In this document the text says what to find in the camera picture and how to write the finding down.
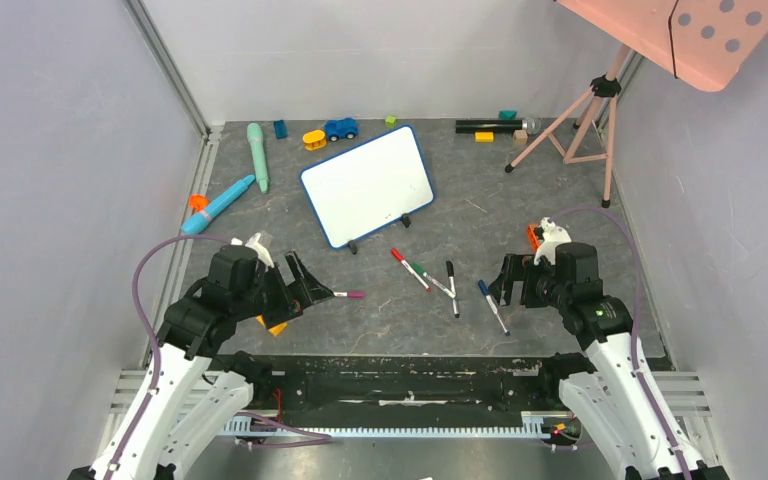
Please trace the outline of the black whiteboard marker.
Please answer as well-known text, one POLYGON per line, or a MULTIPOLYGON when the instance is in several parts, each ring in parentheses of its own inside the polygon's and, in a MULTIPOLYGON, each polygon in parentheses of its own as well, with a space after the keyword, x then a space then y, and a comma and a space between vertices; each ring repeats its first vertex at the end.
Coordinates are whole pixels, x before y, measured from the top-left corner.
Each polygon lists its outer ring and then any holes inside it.
POLYGON ((449 289, 454 294, 454 297, 452 298, 452 308, 453 313, 456 318, 460 317, 460 307, 457 300, 457 290, 456 290, 456 283, 455 283, 455 269, 454 264, 452 261, 447 260, 445 262, 446 269, 447 269, 447 276, 448 276, 448 283, 449 283, 449 289))

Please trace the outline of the blue framed whiteboard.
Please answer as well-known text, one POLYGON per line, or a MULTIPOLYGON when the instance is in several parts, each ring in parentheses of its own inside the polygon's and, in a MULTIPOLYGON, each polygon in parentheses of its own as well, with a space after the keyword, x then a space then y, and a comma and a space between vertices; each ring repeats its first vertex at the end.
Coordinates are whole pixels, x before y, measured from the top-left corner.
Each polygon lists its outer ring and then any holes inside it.
POLYGON ((411 125, 310 165, 299 180, 332 249, 397 223, 435 200, 429 168, 411 125))

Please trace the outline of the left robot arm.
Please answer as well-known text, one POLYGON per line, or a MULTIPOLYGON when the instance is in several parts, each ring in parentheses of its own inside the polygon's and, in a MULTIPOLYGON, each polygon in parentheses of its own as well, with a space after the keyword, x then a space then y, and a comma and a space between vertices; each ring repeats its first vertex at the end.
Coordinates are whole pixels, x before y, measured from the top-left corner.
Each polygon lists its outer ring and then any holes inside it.
POLYGON ((183 479, 221 428, 247 406, 262 407, 274 394, 269 363, 239 351, 223 362, 208 393, 182 411, 193 387, 216 362, 238 323, 261 319, 275 327, 334 298, 295 252, 284 281, 261 237, 231 240, 196 281, 150 329, 151 365, 125 418, 101 455, 73 469, 72 479, 183 479))

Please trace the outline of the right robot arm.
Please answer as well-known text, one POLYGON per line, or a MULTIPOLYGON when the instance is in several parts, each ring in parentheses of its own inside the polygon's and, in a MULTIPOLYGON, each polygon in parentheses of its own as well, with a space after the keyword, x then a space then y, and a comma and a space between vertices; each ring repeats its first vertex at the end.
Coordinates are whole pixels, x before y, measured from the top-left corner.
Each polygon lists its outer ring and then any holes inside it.
POLYGON ((557 353, 538 371, 537 392, 551 408, 581 422, 617 479, 725 479, 707 464, 658 390, 625 304, 605 294, 594 246, 566 242, 554 255, 505 256, 491 296, 509 304, 551 307, 581 350, 557 353))

